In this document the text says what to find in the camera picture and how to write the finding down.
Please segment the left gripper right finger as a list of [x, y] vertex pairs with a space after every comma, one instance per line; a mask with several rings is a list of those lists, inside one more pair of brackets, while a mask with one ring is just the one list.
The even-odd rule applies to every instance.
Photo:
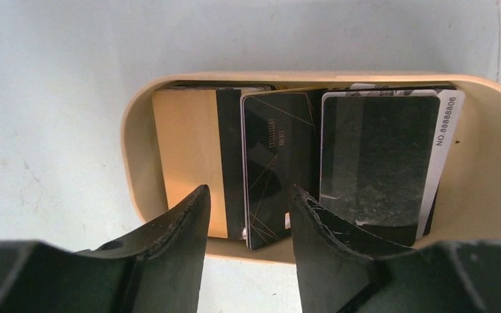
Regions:
[[300, 186], [291, 195], [304, 312], [501, 312], [501, 240], [414, 249], [339, 218]]

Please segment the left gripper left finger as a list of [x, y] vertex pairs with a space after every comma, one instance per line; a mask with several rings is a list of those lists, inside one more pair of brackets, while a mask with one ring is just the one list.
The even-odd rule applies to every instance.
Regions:
[[196, 312], [210, 215], [201, 185], [95, 250], [0, 241], [0, 312]]

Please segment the beige oval tray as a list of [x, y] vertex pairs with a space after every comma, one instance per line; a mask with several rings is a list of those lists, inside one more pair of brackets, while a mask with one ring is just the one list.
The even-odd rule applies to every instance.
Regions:
[[[446, 239], [501, 239], [501, 85], [483, 78], [439, 73], [371, 72], [203, 72], [159, 78], [138, 91], [121, 126], [121, 146], [134, 208], [144, 222], [166, 212], [167, 203], [152, 96], [171, 87], [276, 89], [348, 87], [353, 83], [388, 86], [450, 83], [466, 99], [454, 143], [442, 173], [431, 231], [416, 242], [425, 246]], [[261, 263], [294, 262], [290, 239], [259, 250], [243, 240], [210, 237], [206, 254]]]

